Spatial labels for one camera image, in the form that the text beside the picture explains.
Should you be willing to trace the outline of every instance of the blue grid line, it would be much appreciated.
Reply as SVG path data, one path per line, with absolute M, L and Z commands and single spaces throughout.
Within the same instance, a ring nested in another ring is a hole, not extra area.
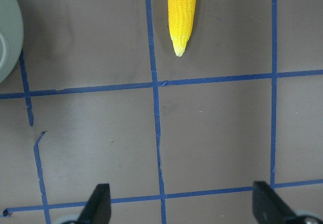
M 275 184 L 275 188 L 290 188 L 290 187 L 297 187 L 297 186 L 322 185 L 322 184 L 323 184 L 323 179 L 319 179 L 319 180 L 308 180 L 308 181 L 298 181 L 298 182 Z M 204 195 L 218 195 L 218 194 L 228 194 L 228 193 L 239 193 L 239 192 L 252 191 L 252 189 L 253 189 L 252 186 L 247 186 L 247 187 L 237 187 L 237 188 L 228 188 L 228 189 L 216 189 L 216 190 L 174 193 L 174 194 L 166 194 L 164 196 L 164 199 L 185 198 L 185 197 L 204 196 Z M 151 200 L 160 200 L 160 199 L 161 199 L 160 195 L 148 195 L 148 196 L 112 199 L 111 203 L 112 204 L 128 203 L 128 202 L 151 201 Z M 85 204 L 86 204 L 86 202 L 70 202 L 70 203 L 62 203 L 62 204 L 52 204 L 52 205 L 48 205 L 48 209 L 82 207 L 82 206 L 85 206 Z M 19 212 L 19 211 L 33 211 L 33 210 L 43 210 L 43 206 L 37 205 L 37 206 L 12 207 L 12 208 L 7 208 L 5 211 L 6 212 Z
M 27 72 L 26 72 L 26 67 L 25 67 L 24 51 L 23 50 L 21 50 L 21 53 L 19 56 L 19 63 L 20 63 L 22 84 L 23 84 L 24 92 L 25 92 L 29 125 L 32 127 L 34 125 L 34 115 L 32 113 L 32 105 L 31 105 L 31 98 L 30 98 L 30 93 L 29 93 L 29 84 L 28 84 L 28 79 L 27 79 Z
M 164 188 L 163 173 L 162 173 L 162 166 L 161 166 L 162 160 L 160 156 L 160 118 L 159 118 L 158 77 L 157 77 L 156 58 L 155 58 L 155 51 L 154 51 L 151 0 L 145 0 L 145 4 L 146 4 L 146 16 L 147 16 L 149 59 L 150 59 L 153 102 L 154 102 L 158 181 L 159 181 L 159 194 L 160 194 L 160 200 L 161 200 L 161 208 L 160 208 L 161 222 L 162 224 L 166 224 L 167 220 L 166 220 L 165 188 Z
M 307 71 L 277 73 L 278 78 L 315 76 L 315 75 L 323 75 L 323 70 L 307 70 Z M 158 81 L 158 87 L 166 87 L 171 85 L 191 85 L 191 84 L 206 84 L 206 83 L 244 81 L 244 80 L 256 80 L 256 79 L 271 79 L 272 77 L 273 77 L 272 73 L 266 73 L 266 74 L 220 76 L 220 77 L 196 78 L 196 79 L 163 80 L 163 81 Z M 142 89 L 142 88 L 152 88 L 152 82 L 76 87 L 76 88 L 67 88 L 63 90 L 55 90 L 55 89 L 36 90 L 36 91 L 30 91 L 29 94 L 31 97 L 38 97 L 38 96 L 59 95 L 59 94 L 74 94 L 74 93 Z M 0 99 L 13 99 L 13 98 L 25 98 L 25 93 L 20 92 L 20 93 L 0 94 Z
M 275 187 L 277 121 L 277 0 L 272 0 L 272 123 L 270 186 Z
M 39 138 L 37 139 L 37 141 L 35 142 L 34 154 L 35 154 L 35 161 L 36 161 L 36 166 L 37 166 L 37 174 L 38 174 L 38 178 L 39 178 L 39 188 L 40 188 L 40 192 L 41 192 L 41 200 L 42 200 L 43 210 L 45 213 L 45 220 L 46 220 L 46 224 L 50 224 L 51 222 L 50 222 L 50 216 L 49 216 L 49 208 L 48 208 L 45 184 L 44 184 L 44 180 L 42 177 L 41 161 L 40 161 L 40 154 L 39 154 L 39 147 L 38 147 L 38 143 L 45 133 L 46 132 L 42 132 L 40 134 Z

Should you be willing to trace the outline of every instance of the grid square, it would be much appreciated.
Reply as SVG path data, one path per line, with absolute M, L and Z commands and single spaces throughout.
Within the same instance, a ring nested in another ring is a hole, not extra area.
M 323 217 L 322 184 L 278 188 L 275 191 L 293 210 L 308 210 Z
M 151 81 L 144 0 L 18 0 L 31 90 Z
M 49 204 L 159 194 L 151 89 L 33 97 Z
M 197 0 L 186 51 L 176 57 L 167 0 L 152 0 L 160 80 L 271 72 L 271 0 Z
M 42 210 L 15 212 L 10 218 L 1 218 L 1 224 L 45 224 Z
M 276 183 L 323 178 L 322 79 L 278 80 Z
M 24 92 L 20 66 L 16 64 L 11 73 L 0 83 L 0 94 Z
M 278 0 L 278 69 L 323 69 L 323 0 Z
M 51 209 L 50 217 L 53 222 L 57 218 L 69 214 L 80 214 L 83 207 Z M 139 201 L 117 203 L 111 205 L 112 215 L 110 224 L 160 224 L 160 201 Z
M 8 207 L 42 205 L 24 99 L 0 100 L 0 212 Z
M 251 192 L 240 192 L 168 199 L 167 223 L 256 224 L 251 196 Z
M 166 193 L 268 181 L 271 81 L 160 88 Z

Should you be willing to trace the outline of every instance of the vertical blue tape strip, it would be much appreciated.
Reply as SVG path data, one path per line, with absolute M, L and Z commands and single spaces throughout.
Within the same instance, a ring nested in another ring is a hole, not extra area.
M 277 0 L 272 0 L 272 130 L 270 186 L 275 187 L 277 127 Z
M 151 0 L 146 1 L 146 16 L 147 16 L 147 30 L 148 30 L 148 45 L 149 45 L 149 58 L 152 77 L 152 90 L 153 90 L 153 102 L 154 102 L 154 117 L 155 117 L 155 129 L 156 129 L 156 148 L 157 148 L 157 164 L 158 164 L 158 178 L 159 178 L 159 193 L 161 199 L 161 222 L 166 224 L 166 202 L 165 202 L 165 188 L 163 181 L 163 173 L 161 168 L 160 157 L 160 118 L 159 118 L 159 96 L 158 96 L 158 78 L 156 68 L 156 58 L 154 51 L 153 40 L 153 26 L 152 26 L 152 9 Z
M 50 224 L 51 222 L 50 222 L 50 216 L 49 216 L 49 208 L 48 208 L 45 184 L 44 184 L 44 180 L 42 177 L 42 168 L 41 168 L 41 161 L 40 161 L 40 154 L 39 154 L 39 147 L 38 147 L 38 143 L 45 133 L 46 132 L 42 132 L 40 134 L 39 138 L 37 139 L 37 141 L 34 145 L 34 155 L 35 155 L 35 161 L 36 161 L 36 166 L 37 166 L 37 174 L 38 174 L 38 178 L 39 178 L 39 188 L 40 188 L 40 192 L 41 192 L 41 200 L 42 200 L 42 205 L 43 205 L 43 209 L 44 209 L 44 213 L 45 213 L 45 220 L 46 220 L 46 224 Z
M 34 115 L 32 113 L 32 105 L 31 105 L 29 84 L 28 84 L 28 79 L 27 79 L 27 72 L 26 72 L 26 67 L 25 67 L 25 60 L 24 60 L 24 52 L 23 52 L 23 50 L 21 50 L 21 53 L 20 53 L 20 56 L 19 56 L 19 63 L 20 63 L 22 84 L 23 84 L 24 92 L 25 92 L 25 99 L 26 99 L 26 105 L 27 105 L 27 113 L 28 113 L 29 125 L 32 127 L 34 125 Z

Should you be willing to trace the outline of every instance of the yellow corn cob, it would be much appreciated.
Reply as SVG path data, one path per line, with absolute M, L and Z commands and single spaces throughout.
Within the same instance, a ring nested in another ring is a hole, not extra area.
M 176 56 L 183 55 L 190 38 L 196 0 L 168 0 L 168 24 Z

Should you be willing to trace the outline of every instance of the corn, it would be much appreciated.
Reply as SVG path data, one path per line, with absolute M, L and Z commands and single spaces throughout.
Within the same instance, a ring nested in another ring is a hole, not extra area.
M 168 0 L 168 24 L 176 56 L 181 57 L 190 38 L 196 0 Z

